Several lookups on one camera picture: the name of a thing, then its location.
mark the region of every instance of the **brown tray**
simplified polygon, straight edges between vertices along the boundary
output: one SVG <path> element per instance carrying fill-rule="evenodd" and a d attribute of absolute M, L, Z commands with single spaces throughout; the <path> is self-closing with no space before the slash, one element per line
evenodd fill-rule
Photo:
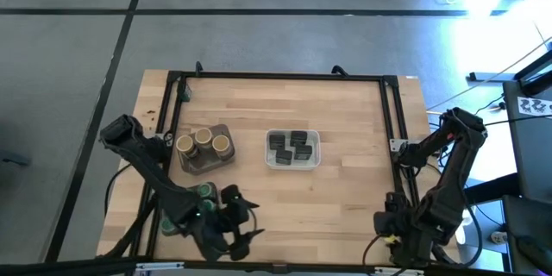
<path fill-rule="evenodd" d="M 180 165 L 182 166 L 182 170 L 186 173 L 197 176 L 202 173 L 207 173 L 208 171 L 211 171 L 220 166 L 228 165 L 234 161 L 234 142 L 232 141 L 232 136 L 230 135 L 228 126 L 226 126 L 225 124 L 218 124 L 209 127 L 209 130 L 213 134 L 213 138 L 218 135 L 225 135 L 228 137 L 228 140 L 230 141 L 230 146 L 232 147 L 232 155 L 230 155 L 230 158 L 227 160 L 221 160 L 218 158 L 213 148 L 210 148 L 208 150 L 199 148 L 199 155 L 190 160 L 185 156 L 180 155 L 179 153 Z M 190 137 L 195 141 L 196 133 L 190 134 Z"/>

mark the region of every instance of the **wooden tabletop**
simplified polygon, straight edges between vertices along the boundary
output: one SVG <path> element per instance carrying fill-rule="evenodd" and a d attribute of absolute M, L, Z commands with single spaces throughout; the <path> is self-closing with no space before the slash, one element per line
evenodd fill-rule
<path fill-rule="evenodd" d="M 154 132 L 166 75 L 161 70 L 144 73 L 134 116 L 146 135 Z M 423 139 L 430 128 L 419 81 L 415 77 L 399 77 L 398 81 L 409 138 Z M 211 181 L 221 189 L 237 184 L 247 200 L 260 205 L 255 213 L 259 228 L 266 231 L 255 237 L 251 254 L 243 261 L 360 265 L 364 248 L 375 236 L 373 213 L 384 209 L 386 193 L 393 190 L 379 85 L 250 78 L 189 78 L 187 84 L 191 101 L 182 106 L 177 137 L 226 124 L 235 144 L 235 162 L 192 176 L 173 160 L 169 175 L 182 186 Z M 391 89 L 388 97 L 397 135 Z M 166 130 L 170 121 L 169 115 Z M 320 166 L 311 172 L 269 169 L 264 161 L 269 129 L 317 130 L 322 141 Z M 438 178 L 431 168 L 421 171 L 417 177 L 420 197 Z M 134 168 L 117 179 L 99 254 L 109 251 L 134 221 L 143 184 Z M 251 222 L 242 225 L 244 230 L 251 227 Z M 140 254 L 148 231 L 149 223 L 142 234 Z M 458 257 L 455 241 L 447 251 Z M 203 260 L 192 238 L 162 234 L 154 257 Z M 389 250 L 382 240 L 368 253 L 367 264 L 389 264 Z"/>

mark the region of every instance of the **clear plastic container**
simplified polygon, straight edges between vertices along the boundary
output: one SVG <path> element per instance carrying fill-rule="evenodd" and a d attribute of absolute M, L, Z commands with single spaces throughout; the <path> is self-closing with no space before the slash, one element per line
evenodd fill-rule
<path fill-rule="evenodd" d="M 282 165 L 276 163 L 276 150 L 271 150 L 268 142 L 268 136 L 270 135 L 284 135 L 285 136 L 285 149 L 292 151 L 295 154 L 295 147 L 290 147 L 290 140 L 293 130 L 301 130 L 307 133 L 307 146 L 312 146 L 312 155 L 308 160 L 295 160 L 292 158 L 291 165 Z M 320 165 L 322 155 L 320 151 L 320 135 L 316 130 L 310 129 L 269 129 L 267 131 L 267 138 L 265 139 L 265 162 L 272 169 L 278 170 L 313 170 Z"/>

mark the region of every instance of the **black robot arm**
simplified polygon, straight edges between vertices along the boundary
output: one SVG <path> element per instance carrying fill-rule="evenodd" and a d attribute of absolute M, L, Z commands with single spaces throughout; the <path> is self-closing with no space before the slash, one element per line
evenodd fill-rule
<path fill-rule="evenodd" d="M 146 138 L 132 116 L 121 116 L 100 132 L 106 148 L 121 155 L 144 178 L 160 198 L 161 208 L 173 223 L 185 223 L 197 213 L 199 196 L 175 185 L 158 163 L 168 157 L 169 148 L 158 137 Z"/>
<path fill-rule="evenodd" d="M 447 245 L 462 221 L 466 207 L 463 188 L 480 147 L 486 139 L 481 118 L 460 108 L 441 115 L 442 126 L 419 143 L 405 143 L 393 155 L 401 166 L 421 168 L 427 158 L 450 142 L 455 145 L 437 184 L 417 207 L 404 193 L 388 193 L 386 211 L 374 214 L 376 233 L 397 236 L 391 245 L 393 263 L 401 267 L 425 267 L 434 246 Z"/>
<path fill-rule="evenodd" d="M 206 209 L 203 199 L 196 192 L 175 185 L 164 174 L 159 163 L 169 158 L 171 149 L 159 137 L 144 137 L 140 123 L 132 116 L 120 116 L 102 129 L 100 141 L 127 160 L 146 184 L 154 189 L 152 199 L 159 201 L 161 209 L 183 237 L 193 236 L 207 261 L 218 260 L 225 254 L 231 260 L 241 260 L 249 254 L 249 243 L 263 229 L 256 228 L 255 220 L 255 229 L 241 234 L 239 225 L 248 221 L 248 211 L 253 214 L 252 209 L 259 205 L 245 200 L 237 185 L 229 185 L 221 190 L 222 203 L 226 207 Z M 229 245 L 223 233 L 230 232 L 234 235 L 234 242 Z M 123 240 L 127 241 L 128 236 L 125 235 Z M 121 247 L 116 247 L 107 255 L 117 256 L 126 246 L 126 242 L 121 242 Z"/>

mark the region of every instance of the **black cube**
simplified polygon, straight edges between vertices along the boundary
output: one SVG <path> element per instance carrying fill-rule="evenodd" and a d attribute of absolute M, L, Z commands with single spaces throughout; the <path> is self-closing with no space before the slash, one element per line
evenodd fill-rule
<path fill-rule="evenodd" d="M 295 146 L 295 160 L 308 160 L 312 155 L 312 146 Z"/>
<path fill-rule="evenodd" d="M 285 136 L 284 135 L 269 135 L 268 145 L 271 150 L 278 150 L 285 148 Z"/>
<path fill-rule="evenodd" d="M 305 143 L 307 143 L 307 132 L 303 130 L 293 130 L 290 146 L 296 147 L 296 146 L 304 145 Z"/>
<path fill-rule="evenodd" d="M 293 152 L 287 151 L 284 149 L 276 150 L 276 163 L 282 165 L 291 165 L 292 164 Z"/>

